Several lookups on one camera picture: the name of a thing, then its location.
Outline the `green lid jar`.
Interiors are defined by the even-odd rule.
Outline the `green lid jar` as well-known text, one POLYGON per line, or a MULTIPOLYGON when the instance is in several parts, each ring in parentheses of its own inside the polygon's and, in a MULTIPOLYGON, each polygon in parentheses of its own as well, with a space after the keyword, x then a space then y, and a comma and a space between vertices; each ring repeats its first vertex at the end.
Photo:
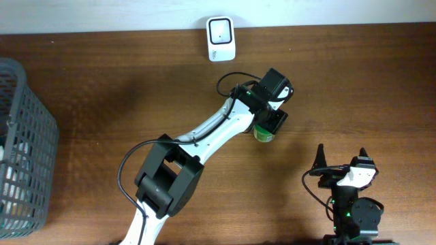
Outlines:
POLYGON ((271 132, 259 125, 253 128, 253 135, 257 141, 262 143, 271 142, 275 137, 271 132))

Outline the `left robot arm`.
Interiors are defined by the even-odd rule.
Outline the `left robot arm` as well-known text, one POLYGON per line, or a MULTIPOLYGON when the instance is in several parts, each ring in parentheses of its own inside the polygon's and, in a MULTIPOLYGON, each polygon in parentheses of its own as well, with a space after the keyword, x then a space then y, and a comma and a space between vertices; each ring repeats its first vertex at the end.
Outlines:
POLYGON ((146 145, 151 147, 134 178, 136 194, 131 196, 118 185, 136 208, 121 244, 154 244, 166 220, 178 214, 191 199, 204 164, 235 135, 259 127, 271 140, 287 118, 280 107, 292 97, 294 87, 288 78, 271 68, 261 78, 252 75, 250 81, 218 93, 226 98, 224 104, 200 126, 174 139, 163 134, 141 142, 123 157, 120 170, 135 151, 146 145))

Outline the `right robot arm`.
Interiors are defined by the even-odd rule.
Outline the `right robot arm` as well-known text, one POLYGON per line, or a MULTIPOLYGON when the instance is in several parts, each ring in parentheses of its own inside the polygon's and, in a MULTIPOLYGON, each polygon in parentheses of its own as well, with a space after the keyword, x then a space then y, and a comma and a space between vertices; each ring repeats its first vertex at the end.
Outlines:
POLYGON ((384 212, 380 202, 369 197, 359 197, 360 191, 370 187, 379 171, 374 160, 364 148, 349 164, 328 166, 324 145, 319 144, 311 176, 318 176, 318 186, 331 190, 324 202, 333 221, 334 234, 325 235, 323 244, 372 244, 379 234, 378 224, 384 212))

